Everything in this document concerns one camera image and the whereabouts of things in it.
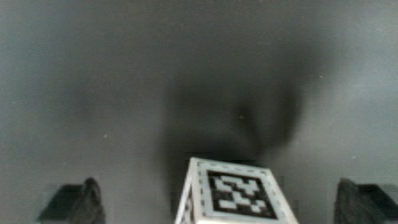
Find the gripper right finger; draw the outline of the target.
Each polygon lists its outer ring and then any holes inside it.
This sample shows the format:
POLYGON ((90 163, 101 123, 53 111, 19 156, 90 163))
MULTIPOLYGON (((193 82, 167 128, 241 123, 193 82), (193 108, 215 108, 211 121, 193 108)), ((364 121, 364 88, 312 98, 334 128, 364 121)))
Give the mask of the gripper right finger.
POLYGON ((357 184, 348 178, 339 180, 334 224, 398 224, 394 184, 357 184))

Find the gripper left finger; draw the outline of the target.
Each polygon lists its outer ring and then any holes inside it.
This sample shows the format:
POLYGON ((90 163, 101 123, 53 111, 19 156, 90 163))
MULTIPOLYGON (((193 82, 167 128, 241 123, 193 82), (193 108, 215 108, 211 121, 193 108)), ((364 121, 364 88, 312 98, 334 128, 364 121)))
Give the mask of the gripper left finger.
POLYGON ((88 177, 81 184, 60 186, 37 217, 39 224, 104 224, 101 188, 88 177))

